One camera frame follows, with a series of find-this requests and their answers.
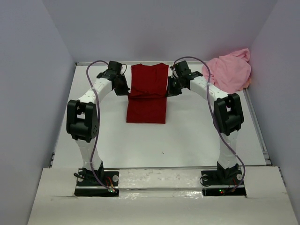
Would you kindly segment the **red t shirt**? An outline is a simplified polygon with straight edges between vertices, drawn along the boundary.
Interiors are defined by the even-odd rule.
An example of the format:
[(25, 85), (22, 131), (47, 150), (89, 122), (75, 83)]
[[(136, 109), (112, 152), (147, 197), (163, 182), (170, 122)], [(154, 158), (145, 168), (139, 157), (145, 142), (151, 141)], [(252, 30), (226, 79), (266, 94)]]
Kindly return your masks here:
[(131, 75), (126, 122), (165, 124), (168, 65), (132, 65)]

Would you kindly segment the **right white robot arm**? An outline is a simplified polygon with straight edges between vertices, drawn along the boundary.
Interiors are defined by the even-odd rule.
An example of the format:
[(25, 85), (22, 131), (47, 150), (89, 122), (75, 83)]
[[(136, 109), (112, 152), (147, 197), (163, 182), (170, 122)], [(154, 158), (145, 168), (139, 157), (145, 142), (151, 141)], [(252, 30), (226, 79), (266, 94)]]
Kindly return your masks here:
[(178, 96), (182, 89), (201, 96), (208, 103), (213, 126), (220, 139), (217, 168), (202, 171), (200, 183), (204, 187), (228, 185), (237, 189), (242, 185), (246, 172), (245, 164), (236, 152), (238, 131), (244, 122), (239, 95), (222, 91), (210, 82), (210, 78), (191, 71), (185, 57), (176, 60), (170, 69), (172, 75), (168, 77), (166, 96)]

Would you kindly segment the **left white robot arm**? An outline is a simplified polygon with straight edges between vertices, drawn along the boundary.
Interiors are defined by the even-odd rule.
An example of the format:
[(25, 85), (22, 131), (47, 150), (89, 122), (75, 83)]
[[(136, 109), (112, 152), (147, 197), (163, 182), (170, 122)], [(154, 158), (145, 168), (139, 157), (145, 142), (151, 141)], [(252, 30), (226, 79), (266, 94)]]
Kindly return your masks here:
[(106, 63), (106, 70), (99, 73), (93, 82), (89, 70), (95, 64), (96, 62), (92, 62), (86, 68), (90, 89), (77, 100), (69, 100), (67, 103), (66, 131), (77, 143), (83, 160), (82, 173), (77, 174), (77, 177), (113, 191), (113, 185), (104, 184), (103, 161), (97, 150), (101, 116), (100, 102), (112, 91), (117, 96), (129, 94), (130, 89), (125, 78), (127, 66), (110, 61)]

